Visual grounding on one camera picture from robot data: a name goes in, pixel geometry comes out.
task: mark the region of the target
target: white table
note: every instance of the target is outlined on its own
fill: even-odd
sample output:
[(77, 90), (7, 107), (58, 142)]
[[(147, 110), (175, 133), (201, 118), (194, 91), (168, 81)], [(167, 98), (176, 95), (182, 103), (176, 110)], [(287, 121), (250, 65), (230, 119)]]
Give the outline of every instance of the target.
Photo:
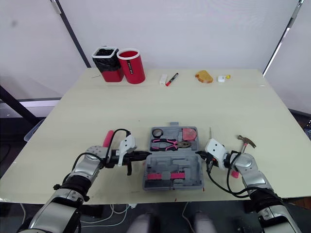
[[(147, 150), (151, 127), (196, 126), (200, 149), (213, 137), (228, 150), (240, 150), (237, 135), (257, 145), (247, 147), (281, 197), (311, 195), (311, 142), (280, 98), (257, 70), (208, 70), (212, 77), (231, 74), (225, 83), (200, 83), (198, 70), (151, 69), (141, 84), (105, 83), (95, 68), (85, 71), (33, 135), (0, 180), (0, 200), (45, 203), (61, 183), (81, 152), (101, 145), (108, 130), (129, 129), (139, 150)], [(179, 77), (169, 86), (159, 85), (162, 73)], [(113, 148), (124, 138), (117, 134)], [(170, 201), (235, 200), (216, 187), (204, 171), (205, 191), (156, 191), (142, 189), (143, 162), (103, 169), (89, 190), (88, 204)], [(225, 186), (225, 171), (212, 176)], [(243, 188), (231, 179), (232, 189)]]

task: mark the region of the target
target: marker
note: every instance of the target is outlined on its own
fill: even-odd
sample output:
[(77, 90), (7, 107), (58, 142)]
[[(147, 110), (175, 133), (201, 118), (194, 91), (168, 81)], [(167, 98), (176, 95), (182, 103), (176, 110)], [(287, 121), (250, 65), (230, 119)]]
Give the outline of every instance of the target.
[(171, 84), (171, 82), (173, 82), (173, 80), (175, 79), (175, 78), (177, 78), (178, 77), (178, 73), (176, 73), (172, 78), (171, 78), (171, 80), (169, 80), (165, 85), (166, 86), (169, 86), (170, 84)]

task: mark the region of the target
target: black cable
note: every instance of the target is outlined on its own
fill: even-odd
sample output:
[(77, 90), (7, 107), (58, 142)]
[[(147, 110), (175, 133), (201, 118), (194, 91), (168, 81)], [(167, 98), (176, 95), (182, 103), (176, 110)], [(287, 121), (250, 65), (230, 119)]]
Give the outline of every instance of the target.
[(232, 194), (233, 196), (237, 197), (237, 198), (247, 198), (249, 197), (249, 195), (244, 195), (244, 196), (238, 196), (239, 194), (242, 194), (246, 191), (249, 191), (249, 190), (260, 190), (262, 192), (265, 192), (269, 195), (272, 195), (274, 196), (276, 199), (278, 199), (280, 202), (283, 202), (282, 201), (282, 198), (278, 197), (275, 193), (272, 192), (272, 190), (269, 190), (269, 189), (266, 189), (266, 188), (260, 188), (260, 187), (247, 187), (247, 188), (244, 188), (243, 190), (239, 191), (239, 192), (233, 192), (230, 188), (230, 185), (228, 183), (228, 177), (230, 176), (230, 171), (232, 169), (232, 166), (233, 166), (233, 163), (237, 160), (237, 158), (239, 157), (240, 154), (238, 154), (233, 160), (232, 162), (230, 163), (230, 166), (229, 166), (229, 169), (228, 169), (228, 173), (227, 173), (227, 186), (228, 186), (228, 190), (225, 189), (224, 187), (222, 187), (221, 185), (219, 185), (216, 181), (214, 181), (214, 179), (212, 178), (212, 176), (210, 175), (210, 172), (211, 172), (211, 169), (208, 168), (208, 164), (207, 164), (207, 175), (208, 177), (210, 178), (210, 180), (217, 186), (219, 187), (221, 190), (227, 192), (227, 193), (230, 193)]
[(63, 179), (63, 184), (65, 183), (66, 179), (68, 178), (68, 176), (70, 175), (70, 173), (67, 174), (67, 176), (65, 176), (65, 178)]
[[(101, 157), (99, 157), (98, 155), (93, 154), (93, 153), (84, 152), (84, 153), (79, 154), (79, 156), (76, 158), (76, 160), (74, 161), (74, 164), (73, 164), (73, 166), (72, 166), (71, 171), (73, 171), (73, 170), (75, 169), (75, 167), (76, 167), (76, 165), (77, 165), (77, 162), (78, 162), (78, 160), (81, 158), (81, 156), (82, 156), (82, 155), (86, 155), (86, 154), (87, 154), (87, 155), (91, 155), (91, 156), (97, 158), (97, 159), (100, 161), (100, 165), (101, 165), (101, 166), (100, 166), (100, 169), (102, 169), (102, 168), (104, 167), (104, 160), (103, 160)], [(70, 175), (70, 173), (67, 174), (67, 175), (65, 176), (65, 178), (63, 179), (63, 183), (62, 183), (62, 184), (65, 183), (65, 181), (66, 181), (66, 179), (68, 178), (69, 175)]]
[(2, 144), (1, 147), (3, 147), (4, 145), (7, 145), (7, 146), (8, 146), (8, 151), (7, 151), (6, 154), (2, 157), (0, 163), (2, 163), (3, 160), (5, 160), (5, 158), (8, 156), (8, 154), (10, 153), (11, 148), (12, 148), (11, 144), (8, 144), (8, 143)]
[(79, 220), (79, 223), (78, 223), (78, 233), (81, 233), (81, 229), (82, 229), (82, 227), (81, 227), (81, 221)]
[(76, 161), (74, 161), (74, 164), (73, 164), (73, 166), (72, 166), (72, 171), (73, 171), (74, 168), (76, 167), (77, 162), (78, 162), (78, 160), (81, 158), (82, 155), (91, 155), (91, 156), (97, 158), (97, 159), (100, 161), (100, 164), (101, 164), (100, 169), (102, 169), (102, 168), (104, 167), (104, 160), (103, 160), (101, 157), (99, 157), (98, 155), (93, 154), (93, 153), (84, 152), (84, 153), (79, 154), (79, 156), (76, 158)]
[(210, 178), (210, 180), (217, 186), (219, 187), (221, 190), (230, 193), (229, 190), (225, 189), (224, 187), (222, 187), (220, 184), (218, 184), (216, 181), (214, 181), (214, 179), (212, 178), (212, 176), (210, 175), (211, 170), (207, 169), (207, 175)]
[(232, 192), (232, 190), (231, 190), (231, 188), (230, 188), (230, 184), (229, 184), (230, 171), (231, 171), (231, 169), (232, 169), (232, 166), (233, 166), (234, 162), (237, 160), (237, 158), (238, 158), (240, 155), (241, 155), (241, 153), (239, 152), (239, 153), (234, 157), (234, 159), (232, 160), (232, 162), (231, 162), (230, 165), (229, 165), (228, 172), (227, 172), (227, 180), (226, 180), (226, 181), (227, 181), (227, 188), (228, 188), (229, 192), (230, 192), (233, 196), (235, 196), (236, 198), (247, 198), (247, 197), (249, 197), (248, 194), (247, 194), (247, 195), (244, 195), (244, 196), (238, 196), (237, 194), (235, 194), (234, 192)]
[(116, 132), (118, 131), (125, 131), (126, 132), (126, 136), (130, 135), (131, 132), (126, 130), (126, 129), (117, 129), (113, 132), (112, 136), (111, 136), (111, 140), (109, 142), (109, 146), (108, 146), (108, 149), (107, 149), (107, 153), (106, 153), (106, 157), (104, 159), (104, 161), (106, 162), (107, 161), (107, 158), (108, 158), (108, 155), (109, 155), (109, 151), (110, 151), (110, 147), (111, 147), (111, 144), (112, 144), (112, 140), (113, 140), (113, 137), (115, 136)]

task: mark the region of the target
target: gray toolbox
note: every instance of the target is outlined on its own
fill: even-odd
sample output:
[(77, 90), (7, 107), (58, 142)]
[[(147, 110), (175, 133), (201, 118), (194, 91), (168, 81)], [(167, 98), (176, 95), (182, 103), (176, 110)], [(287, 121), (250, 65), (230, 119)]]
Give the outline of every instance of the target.
[(202, 159), (196, 127), (153, 127), (145, 162), (144, 190), (202, 189)]

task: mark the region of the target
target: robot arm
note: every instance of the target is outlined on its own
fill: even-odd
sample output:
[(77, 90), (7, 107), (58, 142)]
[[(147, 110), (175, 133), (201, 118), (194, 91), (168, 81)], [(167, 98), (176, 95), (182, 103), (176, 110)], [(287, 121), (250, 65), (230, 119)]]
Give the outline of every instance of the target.
[(253, 201), (265, 233), (301, 233), (284, 203), (274, 193), (265, 175), (259, 171), (255, 158), (248, 153), (228, 153), (215, 139), (210, 139), (205, 151), (212, 155), (220, 169), (232, 167), (242, 175), (249, 198)]
[(83, 159), (71, 173), (67, 175), (62, 185), (55, 185), (56, 190), (47, 203), (36, 213), (31, 222), (26, 224), (23, 233), (73, 233), (80, 225), (80, 207), (88, 201), (86, 195), (94, 183), (99, 170), (114, 165), (127, 165), (128, 175), (131, 175), (131, 162), (145, 160), (150, 154), (146, 151), (134, 151), (135, 139), (128, 135), (121, 143), (119, 150), (109, 151), (107, 148), (93, 146), (86, 150)]

